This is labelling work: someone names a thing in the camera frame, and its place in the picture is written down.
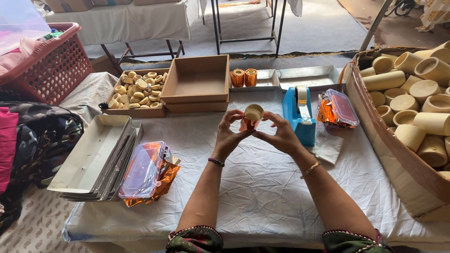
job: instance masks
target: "copper foil candle holder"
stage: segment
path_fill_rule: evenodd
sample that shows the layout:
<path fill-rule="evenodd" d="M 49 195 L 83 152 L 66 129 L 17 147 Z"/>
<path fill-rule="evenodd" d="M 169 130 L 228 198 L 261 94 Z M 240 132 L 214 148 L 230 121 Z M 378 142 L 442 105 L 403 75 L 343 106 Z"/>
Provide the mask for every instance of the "copper foil candle holder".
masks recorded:
<path fill-rule="evenodd" d="M 241 127 L 239 131 L 245 131 L 247 129 L 256 129 L 264 116 L 264 109 L 257 105 L 251 104 L 247 106 L 244 112 L 244 117 L 241 120 Z"/>
<path fill-rule="evenodd" d="M 231 81 L 234 87 L 242 87 L 244 86 L 245 81 L 245 72 L 242 69 L 235 69 L 231 73 Z"/>
<path fill-rule="evenodd" d="M 253 87 L 256 86 L 256 69 L 249 68 L 245 71 L 245 86 Z"/>

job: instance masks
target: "red plastic basket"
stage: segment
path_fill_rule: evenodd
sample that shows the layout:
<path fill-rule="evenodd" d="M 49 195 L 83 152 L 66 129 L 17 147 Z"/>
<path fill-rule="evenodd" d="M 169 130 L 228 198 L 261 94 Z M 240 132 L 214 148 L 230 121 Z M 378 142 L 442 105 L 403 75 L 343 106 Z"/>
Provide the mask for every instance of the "red plastic basket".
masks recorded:
<path fill-rule="evenodd" d="M 0 76 L 0 97 L 58 105 L 85 77 L 92 65 L 78 38 L 77 23 L 49 23 L 64 31 L 37 47 L 18 66 Z"/>

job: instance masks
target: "sleeve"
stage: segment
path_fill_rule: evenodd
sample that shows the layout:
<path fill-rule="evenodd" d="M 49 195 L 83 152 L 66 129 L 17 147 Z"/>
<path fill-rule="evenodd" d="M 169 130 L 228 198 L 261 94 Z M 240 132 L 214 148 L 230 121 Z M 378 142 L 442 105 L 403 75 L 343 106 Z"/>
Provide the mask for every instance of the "sleeve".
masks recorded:
<path fill-rule="evenodd" d="M 171 232 L 166 253 L 216 253 L 223 249 L 220 234 L 212 227 L 196 226 Z"/>
<path fill-rule="evenodd" d="M 377 238 L 353 234 L 344 230 L 333 230 L 323 233 L 327 253 L 390 253 L 394 252 L 384 241 L 377 230 Z"/>

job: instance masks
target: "blue tape dispenser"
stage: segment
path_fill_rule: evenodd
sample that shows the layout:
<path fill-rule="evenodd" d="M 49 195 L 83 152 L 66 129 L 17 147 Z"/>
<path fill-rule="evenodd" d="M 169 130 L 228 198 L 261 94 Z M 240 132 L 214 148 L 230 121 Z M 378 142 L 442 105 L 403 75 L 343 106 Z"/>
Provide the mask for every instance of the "blue tape dispenser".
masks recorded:
<path fill-rule="evenodd" d="M 312 117 L 309 89 L 304 85 L 289 87 L 282 108 L 283 118 L 289 121 L 301 144 L 314 146 L 315 119 Z"/>

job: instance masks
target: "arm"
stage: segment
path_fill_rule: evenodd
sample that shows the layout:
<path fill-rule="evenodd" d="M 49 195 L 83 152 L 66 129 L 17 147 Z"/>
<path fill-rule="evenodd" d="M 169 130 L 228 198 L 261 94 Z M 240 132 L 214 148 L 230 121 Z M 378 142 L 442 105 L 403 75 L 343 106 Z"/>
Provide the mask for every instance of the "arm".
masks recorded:
<path fill-rule="evenodd" d="M 230 153 L 238 146 L 239 142 L 250 136 L 255 130 L 246 130 L 233 133 L 230 125 L 236 120 L 241 120 L 243 112 L 238 109 L 230 110 L 223 116 L 217 130 L 216 146 L 212 158 L 225 162 Z M 222 167 L 216 163 L 206 164 L 192 195 L 181 214 L 177 231 L 194 226 L 216 227 L 217 209 L 219 206 L 219 187 Z"/>
<path fill-rule="evenodd" d="M 256 131 L 253 136 L 272 144 L 294 159 L 305 176 L 325 230 L 346 230 L 377 238 L 377 232 L 366 215 L 321 165 L 305 175 L 317 159 L 303 147 L 289 122 L 271 112 L 265 112 L 265 117 L 274 122 L 272 127 L 277 127 L 276 134 L 271 136 Z"/>

